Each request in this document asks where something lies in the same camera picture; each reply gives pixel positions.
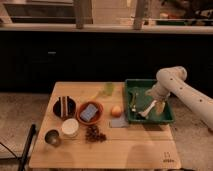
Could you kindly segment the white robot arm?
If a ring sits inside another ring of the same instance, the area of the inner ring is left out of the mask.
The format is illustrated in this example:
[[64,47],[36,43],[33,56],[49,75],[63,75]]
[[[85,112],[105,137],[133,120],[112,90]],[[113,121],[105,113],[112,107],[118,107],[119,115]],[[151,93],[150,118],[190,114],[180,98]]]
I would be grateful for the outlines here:
[[154,100],[166,101],[173,93],[213,131],[213,98],[186,84],[186,78],[187,71],[182,66],[160,69],[157,82],[147,94]]

